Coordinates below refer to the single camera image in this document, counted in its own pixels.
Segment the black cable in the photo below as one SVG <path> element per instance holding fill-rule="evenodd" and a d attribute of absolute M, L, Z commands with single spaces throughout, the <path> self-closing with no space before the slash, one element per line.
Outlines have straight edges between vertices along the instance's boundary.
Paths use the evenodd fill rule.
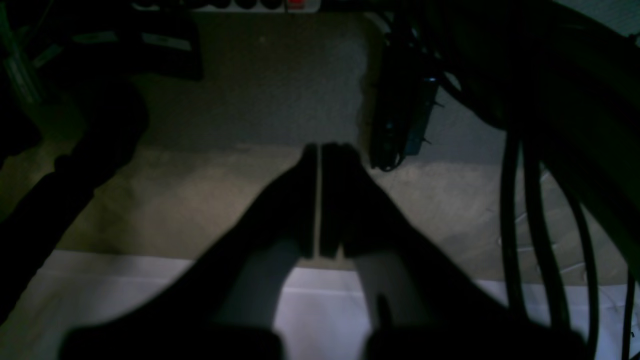
<path fill-rule="evenodd" d="M 538 258 L 542 281 L 547 291 L 551 327 L 570 331 L 569 307 L 566 303 L 562 278 L 560 278 L 560 271 L 549 240 L 542 206 L 540 159 L 530 139 L 524 139 L 523 148 L 527 218 L 529 219 L 531 242 L 536 258 Z"/>
<path fill-rule="evenodd" d="M 582 256 L 584 257 L 584 267 L 587 271 L 587 292 L 589 297 L 589 337 L 587 339 L 587 352 L 590 359 L 596 357 L 596 347 L 598 346 L 598 330 L 600 320 L 600 305 L 598 304 L 598 274 L 596 272 L 596 259 L 593 254 L 593 244 L 589 234 L 587 219 L 584 217 L 582 206 L 578 199 L 567 189 L 561 186 L 569 207 L 573 212 L 573 217 L 580 232 L 580 242 L 582 243 Z"/>
<path fill-rule="evenodd" d="M 516 131 L 507 132 L 507 141 L 502 159 L 502 177 L 500 179 L 500 235 L 502 236 L 502 264 L 504 281 L 507 286 L 509 308 L 520 319 L 527 319 L 524 306 L 518 249 L 516 243 L 515 190 L 518 170 L 518 150 L 520 140 Z"/>
<path fill-rule="evenodd" d="M 627 275 L 627 299 L 625 300 L 625 320 L 622 325 L 622 360 L 629 359 L 629 343 L 631 342 L 631 316 L 634 313 L 634 295 L 636 280 L 631 271 Z"/>

